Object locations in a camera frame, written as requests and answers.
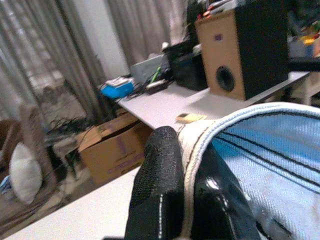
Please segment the speaker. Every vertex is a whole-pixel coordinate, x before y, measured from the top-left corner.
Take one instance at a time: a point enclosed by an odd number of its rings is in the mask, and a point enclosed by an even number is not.
[[[213,94],[247,100],[288,79],[282,0],[258,0],[196,23]]]

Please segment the desk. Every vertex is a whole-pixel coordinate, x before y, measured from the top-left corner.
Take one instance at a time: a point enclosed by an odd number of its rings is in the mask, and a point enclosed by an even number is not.
[[[307,72],[292,72],[288,80],[246,101],[212,95],[208,89],[195,92],[172,84],[152,96],[121,100],[119,104],[153,129],[172,126],[177,130],[180,125],[175,123],[175,119],[183,112],[207,115],[210,119],[221,118],[267,99],[307,76]],[[138,168],[6,239],[101,240],[104,236],[123,237],[137,172]]]
[[[173,83],[168,89],[151,96],[144,94],[131,100],[122,99],[119,104],[153,129],[171,126],[177,130],[181,124],[176,123],[175,119],[182,113],[206,115],[212,120],[219,119],[262,102],[276,92],[299,83],[308,75],[308,72],[291,72],[288,80],[246,101],[213,95],[208,88],[197,92]]]
[[[311,105],[312,96],[320,92],[320,73],[312,72],[310,76],[293,85],[292,97],[302,100],[304,105]]]

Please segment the wall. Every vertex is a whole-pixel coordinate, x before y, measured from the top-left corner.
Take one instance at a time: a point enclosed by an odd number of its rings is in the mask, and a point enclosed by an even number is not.
[[[105,0],[73,0],[94,52],[108,79],[129,73],[124,52]]]

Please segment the pillow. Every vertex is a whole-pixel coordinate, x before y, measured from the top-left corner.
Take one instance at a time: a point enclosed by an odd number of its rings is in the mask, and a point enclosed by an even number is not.
[[[42,173],[35,156],[21,142],[12,153],[9,174],[15,195],[24,204],[31,204],[41,187]]]

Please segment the cardboard box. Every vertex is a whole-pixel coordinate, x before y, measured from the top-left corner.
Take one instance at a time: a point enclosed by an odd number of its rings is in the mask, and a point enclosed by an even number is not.
[[[130,113],[79,134],[78,151],[94,182],[102,185],[140,166],[152,129]]]

